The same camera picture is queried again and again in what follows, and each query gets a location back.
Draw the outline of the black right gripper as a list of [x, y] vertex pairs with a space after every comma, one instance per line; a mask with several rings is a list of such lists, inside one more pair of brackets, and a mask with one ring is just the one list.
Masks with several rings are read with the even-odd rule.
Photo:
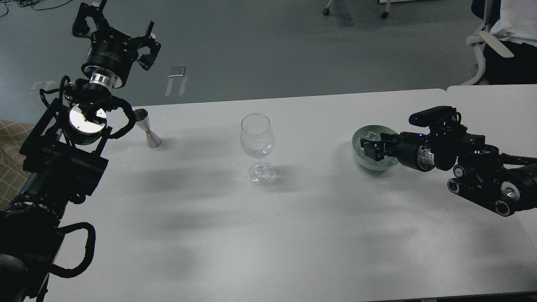
[[399, 161], [403, 166], [428, 172], [435, 168], [428, 137], [422, 133], [380, 133], [380, 141], [361, 141], [364, 154], [375, 162]]

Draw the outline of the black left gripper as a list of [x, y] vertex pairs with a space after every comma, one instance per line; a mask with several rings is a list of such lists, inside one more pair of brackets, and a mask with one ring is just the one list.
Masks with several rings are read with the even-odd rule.
[[[97, 5], [81, 3], [72, 25], [72, 35], [77, 38], [91, 40], [86, 60], [82, 64], [82, 72], [86, 77], [102, 70], [115, 82], [113, 88], [118, 89], [126, 85], [129, 73], [134, 62], [145, 71], [155, 63], [161, 44], [153, 36], [155, 23], [149, 22], [144, 36], [131, 38], [126, 34], [113, 30], [103, 11], [107, 0], [101, 0]], [[149, 53], [140, 55], [142, 48], [148, 48]]]

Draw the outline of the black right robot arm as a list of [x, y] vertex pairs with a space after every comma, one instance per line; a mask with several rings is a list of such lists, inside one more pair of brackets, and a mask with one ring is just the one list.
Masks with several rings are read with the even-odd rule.
[[534, 157], [501, 153], [485, 136], [467, 132], [454, 107], [437, 106], [410, 115], [409, 123], [429, 134], [380, 133], [378, 140], [360, 139], [359, 149], [375, 162], [394, 157], [403, 166], [429, 172], [451, 170], [451, 193], [500, 216], [536, 208]]

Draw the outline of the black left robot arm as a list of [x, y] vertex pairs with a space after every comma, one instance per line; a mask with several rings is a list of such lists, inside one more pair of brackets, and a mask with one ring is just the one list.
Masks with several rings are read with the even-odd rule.
[[155, 63], [161, 49], [155, 23], [131, 37], [109, 25], [105, 5], [82, 3], [73, 22], [72, 35], [91, 42], [84, 77], [64, 76], [59, 88], [39, 92], [46, 111], [20, 149], [29, 178], [1, 212], [2, 302], [42, 302], [50, 275], [72, 279], [92, 263], [94, 226], [60, 223], [68, 203], [83, 204], [94, 193], [109, 163], [102, 157], [108, 140], [139, 126], [151, 148], [161, 144], [148, 112], [112, 94], [125, 86], [134, 63], [144, 70]]

